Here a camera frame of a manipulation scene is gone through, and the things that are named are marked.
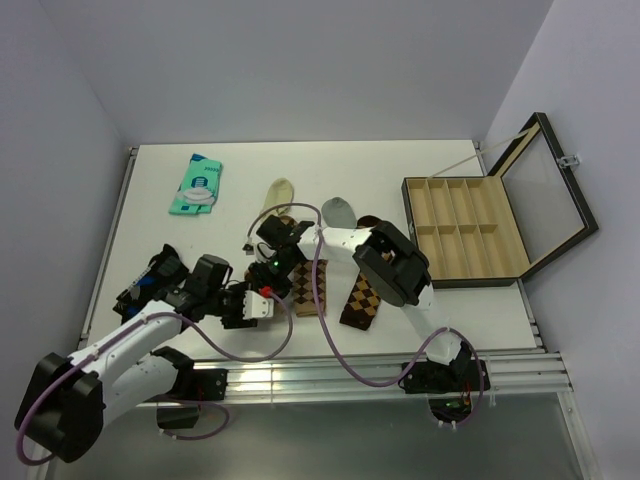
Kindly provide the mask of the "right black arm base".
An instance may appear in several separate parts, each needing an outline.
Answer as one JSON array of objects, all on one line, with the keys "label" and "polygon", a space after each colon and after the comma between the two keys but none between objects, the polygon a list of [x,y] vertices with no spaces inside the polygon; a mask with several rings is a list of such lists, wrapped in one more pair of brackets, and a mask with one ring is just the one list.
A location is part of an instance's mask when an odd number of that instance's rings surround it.
[{"label": "right black arm base", "polygon": [[419,361],[397,385],[407,395],[426,395],[435,422],[454,429],[472,417],[481,398],[491,389],[486,363],[480,361],[480,367],[471,361],[456,375],[444,365]]}]

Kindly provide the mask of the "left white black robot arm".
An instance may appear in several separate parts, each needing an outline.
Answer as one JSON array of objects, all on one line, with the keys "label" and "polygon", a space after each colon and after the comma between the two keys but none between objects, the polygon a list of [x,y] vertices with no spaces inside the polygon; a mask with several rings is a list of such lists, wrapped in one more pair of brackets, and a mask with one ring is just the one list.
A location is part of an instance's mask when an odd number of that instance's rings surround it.
[{"label": "left white black robot arm", "polygon": [[231,281],[232,271],[213,255],[202,256],[192,270],[175,252],[157,255],[118,296],[120,327],[67,356],[45,356],[15,418],[21,462],[39,463],[26,454],[26,439],[51,457],[76,461],[107,425],[147,400],[216,407],[224,397],[225,376],[202,381],[194,360],[166,343],[186,330],[202,335],[197,324],[207,316],[235,328],[273,317],[281,296],[269,286]]}]

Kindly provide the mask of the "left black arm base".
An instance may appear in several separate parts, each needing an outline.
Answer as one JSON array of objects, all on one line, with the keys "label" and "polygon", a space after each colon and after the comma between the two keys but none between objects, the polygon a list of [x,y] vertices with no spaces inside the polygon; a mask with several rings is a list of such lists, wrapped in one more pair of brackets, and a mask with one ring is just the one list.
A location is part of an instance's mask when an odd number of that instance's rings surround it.
[{"label": "left black arm base", "polygon": [[[225,399],[228,370],[223,368],[196,369],[186,386],[177,393],[156,397],[156,424],[166,435],[182,440],[204,439],[221,432],[230,421],[230,412],[220,404]],[[217,411],[221,424],[208,434],[188,436],[179,430],[193,429],[206,413]]]}]

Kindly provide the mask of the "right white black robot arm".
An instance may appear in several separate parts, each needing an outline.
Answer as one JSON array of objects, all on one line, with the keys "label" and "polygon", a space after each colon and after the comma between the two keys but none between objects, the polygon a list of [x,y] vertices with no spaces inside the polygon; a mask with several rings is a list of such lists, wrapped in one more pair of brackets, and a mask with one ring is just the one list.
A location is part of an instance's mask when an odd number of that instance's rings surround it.
[{"label": "right white black robot arm", "polygon": [[[289,275],[300,264],[311,264],[311,295],[325,339],[339,364],[364,385],[382,388],[414,374],[419,358],[430,370],[435,383],[452,390],[468,374],[468,366],[480,360],[463,334],[450,326],[447,316],[438,311],[429,273],[429,262],[412,242],[392,223],[382,221],[367,228],[335,228],[320,219],[303,221],[294,226],[281,218],[261,214],[247,232],[244,246],[251,249],[252,236],[257,235],[273,255],[266,261],[250,265],[250,278],[259,287],[293,290]],[[398,377],[376,382],[361,376],[347,362],[336,346],[324,317],[318,267],[321,261],[354,264],[364,275],[355,299],[347,304],[354,312],[371,313],[381,303],[399,308],[416,328],[425,327],[428,337]]]}]

